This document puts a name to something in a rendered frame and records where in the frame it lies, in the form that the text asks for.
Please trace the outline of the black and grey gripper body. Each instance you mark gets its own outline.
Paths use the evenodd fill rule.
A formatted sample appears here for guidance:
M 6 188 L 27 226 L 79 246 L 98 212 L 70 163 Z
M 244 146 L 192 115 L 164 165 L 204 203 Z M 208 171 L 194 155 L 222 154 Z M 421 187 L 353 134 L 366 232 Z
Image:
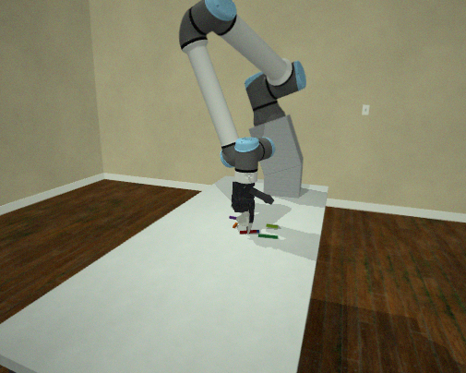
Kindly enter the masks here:
M 251 203 L 253 203 L 255 207 L 255 197 L 248 193 L 250 187 L 253 187 L 254 185 L 255 183 L 241 184 L 238 182 L 233 182 L 232 207 L 234 212 L 240 213 L 249 211 L 251 209 Z

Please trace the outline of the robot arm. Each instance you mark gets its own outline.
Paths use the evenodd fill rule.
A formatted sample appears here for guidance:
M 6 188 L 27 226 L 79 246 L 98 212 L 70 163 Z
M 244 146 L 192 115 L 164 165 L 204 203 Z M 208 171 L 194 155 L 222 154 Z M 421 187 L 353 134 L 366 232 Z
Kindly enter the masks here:
M 299 61 L 291 63 L 286 58 L 281 59 L 236 14 L 233 0 L 201 0 L 182 18 L 180 46 L 188 55 L 221 143 L 221 162 L 226 167 L 235 167 L 236 182 L 252 184 L 257 181 L 258 162 L 269 159 L 275 152 L 275 145 L 270 138 L 238 137 L 207 50 L 206 34 L 211 31 L 261 71 L 245 81 L 254 112 L 254 126 L 286 116 L 276 99 L 304 89 L 305 71 Z

